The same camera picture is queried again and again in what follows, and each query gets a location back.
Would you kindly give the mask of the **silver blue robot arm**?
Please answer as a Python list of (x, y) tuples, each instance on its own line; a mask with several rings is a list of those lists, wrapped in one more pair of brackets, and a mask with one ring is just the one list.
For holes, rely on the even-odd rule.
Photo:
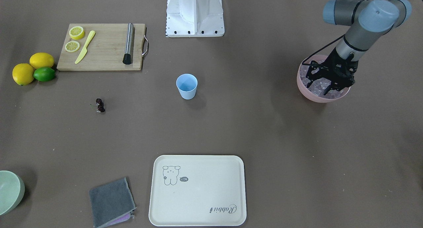
[(324, 6), (323, 20), (348, 26), (337, 46), (319, 67), (317, 78), (328, 79), (325, 90), (341, 91), (351, 87), (360, 58), (390, 30), (402, 25), (411, 15), (408, 0), (330, 0)]

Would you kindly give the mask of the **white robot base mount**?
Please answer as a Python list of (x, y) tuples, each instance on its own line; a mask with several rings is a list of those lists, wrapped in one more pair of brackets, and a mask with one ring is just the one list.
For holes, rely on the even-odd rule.
[(167, 0), (166, 37), (222, 37), (222, 0)]

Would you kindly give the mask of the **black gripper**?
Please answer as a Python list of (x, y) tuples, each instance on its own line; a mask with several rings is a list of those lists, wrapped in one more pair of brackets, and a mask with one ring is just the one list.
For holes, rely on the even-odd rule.
[(349, 52), (347, 58), (343, 59), (333, 49), (322, 64), (308, 64), (306, 78), (309, 80), (306, 87), (309, 88), (314, 81), (325, 78), (326, 87), (322, 95), (341, 95), (344, 87), (350, 87), (355, 83), (354, 74), (358, 68), (358, 61), (353, 61), (354, 52)]

